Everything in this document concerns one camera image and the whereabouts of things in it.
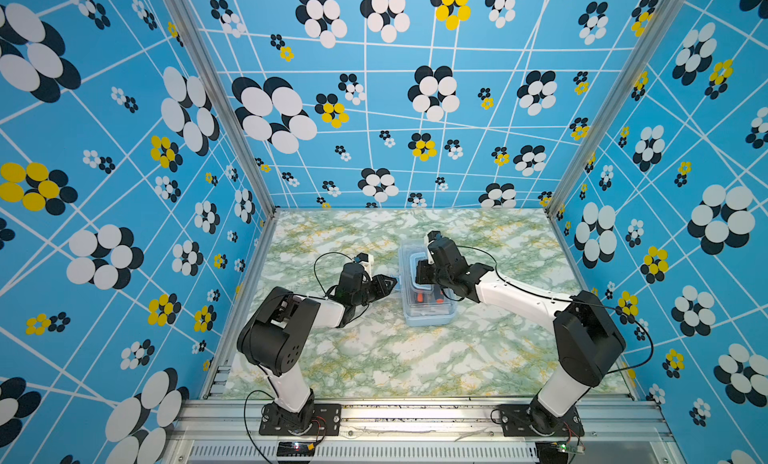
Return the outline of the orange black screwdriver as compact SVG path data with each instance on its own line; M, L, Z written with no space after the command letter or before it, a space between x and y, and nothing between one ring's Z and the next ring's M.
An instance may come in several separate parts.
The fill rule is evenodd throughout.
M445 298L439 288L433 288L425 294L425 303L428 305L438 305L444 302Z

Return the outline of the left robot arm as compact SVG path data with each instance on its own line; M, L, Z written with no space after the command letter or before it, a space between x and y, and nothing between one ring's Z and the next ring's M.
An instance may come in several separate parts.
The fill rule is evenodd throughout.
M322 422L317 417L315 394L305 381L299 359L315 329L343 329L362 316L371 304L388 297L397 286L394 277L368 272L351 261L338 283L321 296L309 296L283 287L273 288L238 335L236 348L247 362L267 376L274 399L266 406L265 426L288 433L303 433Z

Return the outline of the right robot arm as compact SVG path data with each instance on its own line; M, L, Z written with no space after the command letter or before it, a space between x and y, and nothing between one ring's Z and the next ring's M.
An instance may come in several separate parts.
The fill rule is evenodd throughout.
M416 268L418 284L436 285L460 299L497 306L554 335L558 364L527 411L533 432L553 434L626 349L606 307L588 291L555 293L505 277L496 265L470 264L460 246L438 231L428 233L425 244L427 258Z

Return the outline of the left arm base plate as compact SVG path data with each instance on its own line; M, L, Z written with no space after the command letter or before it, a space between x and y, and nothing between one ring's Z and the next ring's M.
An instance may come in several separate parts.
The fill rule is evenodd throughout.
M340 404L308 404L291 413L275 403L262 412L258 433L261 436L338 436L342 417Z

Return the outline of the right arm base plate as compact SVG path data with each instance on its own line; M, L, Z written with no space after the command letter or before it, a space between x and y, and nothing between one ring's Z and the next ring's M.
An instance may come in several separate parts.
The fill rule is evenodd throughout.
M491 411L491 418L505 437L576 438L585 434L575 406L555 417L538 405L502 404Z

